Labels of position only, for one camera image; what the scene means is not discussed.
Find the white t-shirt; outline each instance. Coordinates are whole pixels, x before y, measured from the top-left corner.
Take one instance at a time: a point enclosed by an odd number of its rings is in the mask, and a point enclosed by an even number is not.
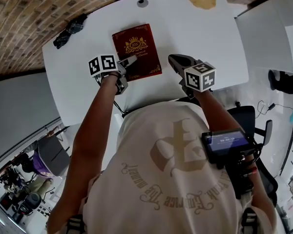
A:
[[[238,233],[242,206],[208,162],[200,107],[162,102],[125,117],[118,150],[83,208],[88,233]],[[271,233],[263,211],[253,208]]]

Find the white tabletop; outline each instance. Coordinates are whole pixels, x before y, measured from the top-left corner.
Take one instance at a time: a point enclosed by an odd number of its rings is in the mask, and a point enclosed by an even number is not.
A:
[[[196,8],[189,0],[120,0],[91,13],[82,31],[57,50],[50,40],[43,58],[51,91],[65,125],[81,123],[99,86],[90,77],[88,62],[99,54],[116,54],[112,35],[149,23],[162,74],[129,83],[116,101],[123,110],[172,100],[186,95],[180,77],[168,63],[169,54],[184,54],[208,61],[217,69],[213,89],[247,82],[247,63],[238,28],[226,0],[210,10]]]

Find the black device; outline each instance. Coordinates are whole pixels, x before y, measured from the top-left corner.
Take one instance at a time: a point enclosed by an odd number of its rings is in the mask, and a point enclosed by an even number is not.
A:
[[[219,166],[227,163],[228,157],[235,159],[252,154],[255,146],[241,130],[218,131],[202,134],[202,142],[206,149],[209,162]]]
[[[249,175],[257,169],[248,166],[259,158],[263,145],[257,144],[241,129],[203,133],[201,139],[209,162],[216,164],[218,169],[226,167],[235,197],[240,199],[242,194],[252,191]]]
[[[189,99],[193,99],[193,90],[186,86],[186,81],[183,77],[183,73],[186,68],[192,67],[203,62],[201,60],[196,60],[191,56],[180,54],[169,55],[168,62],[170,63],[174,71],[182,77],[181,81],[179,82],[179,85],[181,85],[182,90],[186,93]]]

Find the black office chair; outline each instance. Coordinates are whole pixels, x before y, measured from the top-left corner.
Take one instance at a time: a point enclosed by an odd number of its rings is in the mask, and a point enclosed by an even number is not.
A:
[[[254,137],[254,134],[259,134],[264,137],[264,146],[270,141],[272,134],[272,120],[267,120],[266,129],[258,129],[255,127],[255,109],[253,106],[240,106],[240,103],[236,103],[237,107],[229,109],[228,112],[233,116],[233,118],[241,125],[245,133],[249,136]],[[277,194],[278,183],[274,177],[268,172],[263,162],[259,158],[256,162],[260,177],[263,181],[266,193],[268,197],[272,200],[273,205],[277,204]]]

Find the brick wall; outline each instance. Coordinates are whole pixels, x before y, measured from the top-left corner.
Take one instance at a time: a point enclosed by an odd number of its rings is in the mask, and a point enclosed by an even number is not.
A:
[[[42,46],[81,13],[118,0],[0,0],[0,76],[44,68]],[[228,0],[248,4],[253,0]]]

